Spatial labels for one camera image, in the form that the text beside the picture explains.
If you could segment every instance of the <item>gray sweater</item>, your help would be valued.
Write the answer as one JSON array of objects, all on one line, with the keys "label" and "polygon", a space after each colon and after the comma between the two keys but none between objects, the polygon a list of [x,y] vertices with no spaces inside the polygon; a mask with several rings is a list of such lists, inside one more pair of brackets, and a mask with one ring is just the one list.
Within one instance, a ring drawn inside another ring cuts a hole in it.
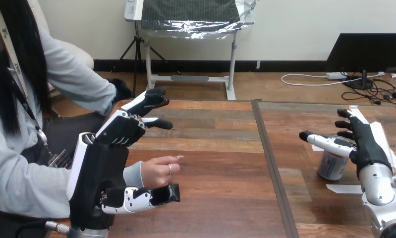
[{"label": "gray sweater", "polygon": [[[48,82],[86,109],[101,114],[109,110],[115,87],[70,55],[41,27],[39,33]],[[21,88],[14,68],[9,71]],[[26,80],[25,84],[30,107],[42,126],[40,104],[30,83]],[[70,171],[27,163],[20,154],[37,143],[35,123],[20,103],[17,103],[17,114],[21,128],[18,136],[5,134],[0,120],[0,210],[39,218],[66,218],[69,203],[65,191]],[[141,163],[125,168],[123,176],[127,184],[143,187]]]}]

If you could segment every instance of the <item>wooden table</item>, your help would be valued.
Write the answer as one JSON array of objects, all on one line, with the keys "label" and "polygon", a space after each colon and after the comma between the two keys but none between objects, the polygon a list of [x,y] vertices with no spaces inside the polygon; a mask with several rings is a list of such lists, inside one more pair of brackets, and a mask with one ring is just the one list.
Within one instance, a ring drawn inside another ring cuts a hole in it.
[{"label": "wooden table", "polygon": [[[317,175],[322,152],[313,151],[298,134],[309,130],[333,135],[344,130],[334,126],[337,109],[347,105],[258,103],[270,149],[281,174],[286,197],[300,237],[372,237],[361,195],[336,194],[326,184],[356,184],[356,166],[349,162],[343,177],[328,182]],[[360,106],[369,122],[379,121],[396,154],[396,108]]]},{"label": "wooden table", "polygon": [[[148,117],[170,120],[174,128],[147,130],[130,147],[127,166],[184,155],[172,181],[181,202],[118,215],[109,237],[371,237],[361,195],[327,190],[316,174],[322,153],[298,138],[303,130],[336,133],[336,109],[347,107],[171,101],[151,111]],[[396,108],[360,110],[383,124],[396,153]],[[359,184],[353,164],[338,184]]]}]

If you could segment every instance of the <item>robotic arm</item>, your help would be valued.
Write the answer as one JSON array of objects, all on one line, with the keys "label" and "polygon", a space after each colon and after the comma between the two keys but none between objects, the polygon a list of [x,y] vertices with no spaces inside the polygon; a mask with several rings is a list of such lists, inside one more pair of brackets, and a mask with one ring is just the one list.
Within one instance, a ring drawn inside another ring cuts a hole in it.
[{"label": "robotic arm", "polygon": [[[70,205],[71,227],[61,232],[69,238],[106,238],[115,214],[132,214],[180,201],[178,184],[156,189],[125,184],[123,169],[128,146],[140,139],[147,128],[171,129],[169,121],[140,118],[151,109],[167,105],[164,89],[142,93],[116,111],[96,133],[78,137],[66,195]],[[47,223],[58,230],[62,224]]]},{"label": "robotic arm", "polygon": [[336,121],[335,126],[352,132],[338,135],[352,139],[352,147],[309,131],[300,138],[333,154],[348,157],[357,165],[357,176],[363,191],[362,201],[367,219],[376,238],[396,238],[396,176],[393,176],[392,154],[382,125],[369,123],[357,106],[350,111],[338,110],[349,122]]}]

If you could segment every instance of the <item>lanyard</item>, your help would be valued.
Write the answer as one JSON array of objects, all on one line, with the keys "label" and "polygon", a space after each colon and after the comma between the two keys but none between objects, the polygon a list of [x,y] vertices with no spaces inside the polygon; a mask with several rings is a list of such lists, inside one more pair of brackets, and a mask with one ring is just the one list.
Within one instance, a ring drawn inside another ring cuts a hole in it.
[{"label": "lanyard", "polygon": [[30,116],[30,118],[36,123],[35,126],[36,126],[37,133],[40,136],[40,138],[42,139],[42,141],[44,143],[46,143],[47,142],[46,135],[42,132],[42,129],[40,128],[39,123],[37,122],[36,118],[34,117],[34,113],[28,104],[28,101],[27,101],[28,93],[27,93],[27,88],[26,88],[26,84],[24,81],[24,77],[23,77],[23,74],[22,74],[22,71],[20,68],[20,64],[18,63],[17,54],[15,53],[14,46],[13,46],[11,38],[9,36],[8,28],[6,27],[6,24],[3,19],[1,11],[0,11],[0,33],[1,33],[1,36],[3,39],[3,42],[5,43],[6,51],[8,52],[11,62],[15,67],[15,71],[17,72],[18,80],[20,81],[24,92],[21,91],[21,89],[18,87],[15,80],[8,82],[8,84],[11,87],[11,89],[13,90],[13,93],[16,96],[16,98],[20,101],[24,110],[27,112],[27,114]]},{"label": "lanyard", "polygon": [[17,72],[18,80],[20,81],[21,86],[23,87],[24,97],[27,100],[28,94],[27,94],[26,84],[25,84],[23,74],[22,74],[22,71],[20,68],[20,64],[18,63],[17,54],[15,53],[14,46],[13,46],[11,38],[9,36],[8,28],[6,27],[6,24],[3,19],[1,11],[0,11],[0,33],[1,33],[2,39],[5,43],[6,51],[8,52],[8,55],[11,58],[11,62],[15,67],[15,71]]}]

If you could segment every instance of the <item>tripod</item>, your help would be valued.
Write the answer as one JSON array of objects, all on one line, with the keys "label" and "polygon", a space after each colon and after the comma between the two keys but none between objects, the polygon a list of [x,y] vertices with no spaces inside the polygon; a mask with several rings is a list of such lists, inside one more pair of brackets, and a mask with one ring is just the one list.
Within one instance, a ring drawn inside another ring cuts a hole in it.
[{"label": "tripod", "polygon": [[[133,68],[133,95],[132,97],[135,98],[136,95],[136,73],[137,73],[137,66],[141,63],[141,47],[140,44],[144,43],[144,39],[142,39],[141,36],[139,36],[139,32],[138,32],[138,23],[137,21],[135,21],[135,36],[133,37],[133,40],[131,42],[131,44],[128,46],[128,48],[126,49],[126,51],[122,54],[122,56],[120,57],[119,61],[113,66],[113,69],[110,72],[115,72],[116,67],[120,64],[120,62],[122,61],[123,57],[125,57],[126,53],[128,53],[128,51],[131,49],[131,47],[133,46],[133,44],[135,45],[135,61],[134,61],[134,68]],[[152,48],[150,46],[150,49],[164,62],[167,63],[167,60],[161,56],[161,54],[159,54],[154,48]]]}]

